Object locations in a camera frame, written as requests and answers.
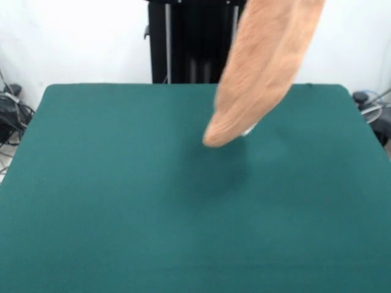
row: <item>white wall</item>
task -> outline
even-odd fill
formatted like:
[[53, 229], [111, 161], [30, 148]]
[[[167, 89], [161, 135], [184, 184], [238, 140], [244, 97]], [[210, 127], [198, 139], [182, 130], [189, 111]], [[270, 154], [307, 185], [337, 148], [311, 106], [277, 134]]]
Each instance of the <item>white wall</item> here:
[[[391, 86], [391, 1], [328, 0], [298, 82]], [[144, 0], [0, 0], [0, 66], [36, 107], [45, 87], [150, 82]]]

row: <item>green felt table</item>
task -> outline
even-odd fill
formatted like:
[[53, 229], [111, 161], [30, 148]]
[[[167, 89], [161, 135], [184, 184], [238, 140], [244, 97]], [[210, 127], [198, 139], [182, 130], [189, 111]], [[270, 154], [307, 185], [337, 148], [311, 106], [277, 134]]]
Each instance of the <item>green felt table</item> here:
[[0, 292], [391, 292], [391, 164], [348, 92], [295, 85], [209, 149], [214, 91], [49, 87], [0, 188]]

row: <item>orange towel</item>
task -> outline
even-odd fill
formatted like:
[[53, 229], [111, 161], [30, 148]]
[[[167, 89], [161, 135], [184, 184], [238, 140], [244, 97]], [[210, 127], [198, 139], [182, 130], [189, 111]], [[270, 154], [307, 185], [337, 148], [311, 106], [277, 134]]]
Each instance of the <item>orange towel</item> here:
[[225, 145], [280, 103], [300, 69], [324, 2], [247, 2], [217, 88], [205, 145]]

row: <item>black metal frame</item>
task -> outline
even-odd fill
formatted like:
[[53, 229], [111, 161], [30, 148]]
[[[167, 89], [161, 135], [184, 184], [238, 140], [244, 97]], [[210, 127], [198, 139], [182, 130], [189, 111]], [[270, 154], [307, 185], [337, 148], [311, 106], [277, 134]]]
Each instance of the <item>black metal frame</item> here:
[[149, 0], [153, 83], [217, 83], [245, 0]]

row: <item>metal pole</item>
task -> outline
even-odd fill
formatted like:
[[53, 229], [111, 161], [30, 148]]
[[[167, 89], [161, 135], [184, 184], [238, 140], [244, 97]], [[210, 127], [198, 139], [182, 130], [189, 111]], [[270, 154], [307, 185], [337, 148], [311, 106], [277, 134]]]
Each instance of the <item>metal pole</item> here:
[[167, 83], [170, 84], [172, 82], [171, 76], [171, 5], [166, 4], [166, 51], [167, 51]]
[[236, 32], [238, 30], [238, 21], [239, 21], [239, 6], [234, 6], [233, 8], [233, 23], [232, 23], [232, 36], [231, 40], [234, 41], [236, 37]]

